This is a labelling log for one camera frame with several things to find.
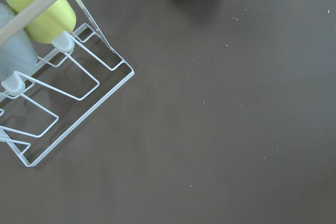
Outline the grey cup on rack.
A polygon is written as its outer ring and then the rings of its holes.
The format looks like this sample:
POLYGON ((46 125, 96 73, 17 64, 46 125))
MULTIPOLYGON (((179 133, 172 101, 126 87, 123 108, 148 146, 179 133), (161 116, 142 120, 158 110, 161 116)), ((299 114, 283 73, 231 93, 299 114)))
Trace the grey cup on rack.
POLYGON ((1 81, 14 71, 31 76, 36 70, 38 54, 28 35, 21 29, 1 46, 1 81))

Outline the yellow cup on rack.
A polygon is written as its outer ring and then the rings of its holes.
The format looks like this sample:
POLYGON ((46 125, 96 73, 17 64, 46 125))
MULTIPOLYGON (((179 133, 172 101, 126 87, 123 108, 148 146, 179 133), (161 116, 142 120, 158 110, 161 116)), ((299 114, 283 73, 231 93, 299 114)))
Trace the yellow cup on rack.
MULTIPOLYGON (((20 13, 34 0, 6 0, 15 14, 20 13)), ((58 0, 36 17, 26 27, 31 38, 50 44, 62 32, 71 33, 76 25, 76 14, 67 0, 58 0)))

